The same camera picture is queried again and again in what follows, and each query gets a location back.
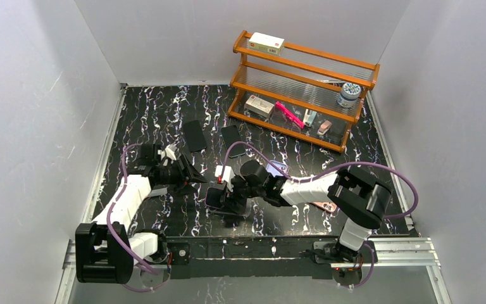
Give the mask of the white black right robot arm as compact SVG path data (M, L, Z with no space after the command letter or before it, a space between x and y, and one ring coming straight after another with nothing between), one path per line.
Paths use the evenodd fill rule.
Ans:
M275 207L334 204L347 216L347 221L331 249L312 251L319 258L333 261L356 261L371 232L381 226L392 196L388 184L355 165L299 181L273 175L251 160L243 164L238 175L217 167L216 178L222 187L208 188L205 204L220 214L245 214L251 198L262 198Z

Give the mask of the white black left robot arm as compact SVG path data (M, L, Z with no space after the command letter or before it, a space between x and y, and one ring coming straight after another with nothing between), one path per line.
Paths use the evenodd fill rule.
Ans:
M134 161L127 153L138 149ZM76 276L82 283L126 284L135 268L154 274L146 257L159 251L159 233L139 232L128 236L132 219L155 186L171 186L175 194L197 192L194 184L206 178L185 155L171 146L135 144L124 148L120 166L123 177L103 211L75 231Z

